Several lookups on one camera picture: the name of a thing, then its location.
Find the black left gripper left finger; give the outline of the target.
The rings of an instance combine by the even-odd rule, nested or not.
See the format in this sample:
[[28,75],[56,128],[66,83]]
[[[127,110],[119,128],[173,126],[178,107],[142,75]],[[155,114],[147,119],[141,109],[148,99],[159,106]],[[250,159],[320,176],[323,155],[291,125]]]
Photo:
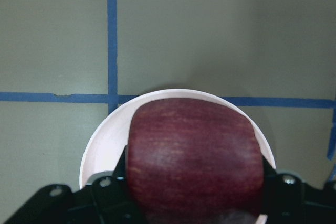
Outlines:
[[90,185],[93,213],[90,223],[147,223],[127,185],[127,146],[111,175],[101,175]]

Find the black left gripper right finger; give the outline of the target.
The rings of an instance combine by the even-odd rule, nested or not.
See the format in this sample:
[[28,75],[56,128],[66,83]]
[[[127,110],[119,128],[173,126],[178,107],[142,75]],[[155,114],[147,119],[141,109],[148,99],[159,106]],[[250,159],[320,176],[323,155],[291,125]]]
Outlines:
[[305,223],[306,182],[290,172],[278,172],[265,157],[261,213],[266,223]]

